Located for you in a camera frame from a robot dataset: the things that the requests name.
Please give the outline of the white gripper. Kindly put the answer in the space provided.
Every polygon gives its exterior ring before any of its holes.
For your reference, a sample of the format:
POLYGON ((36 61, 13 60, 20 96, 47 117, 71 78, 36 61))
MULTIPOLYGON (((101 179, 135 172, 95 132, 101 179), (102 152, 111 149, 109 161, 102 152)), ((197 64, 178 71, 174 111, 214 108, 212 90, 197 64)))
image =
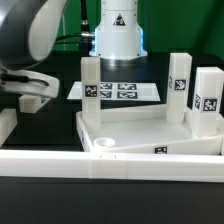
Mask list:
POLYGON ((0 72, 0 90, 25 95, 56 98, 60 82, 57 78, 28 70, 0 72))

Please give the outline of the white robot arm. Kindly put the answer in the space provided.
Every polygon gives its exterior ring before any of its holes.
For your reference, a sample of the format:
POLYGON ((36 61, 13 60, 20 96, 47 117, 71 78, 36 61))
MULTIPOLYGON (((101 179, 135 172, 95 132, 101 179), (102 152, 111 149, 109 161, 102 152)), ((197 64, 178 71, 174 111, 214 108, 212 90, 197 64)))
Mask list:
MULTIPOLYGON (((68 1, 0 0, 0 91, 58 95, 59 80, 31 68, 50 55, 68 1)), ((137 4, 138 0, 101 0, 92 57, 129 61, 147 55, 137 4)))

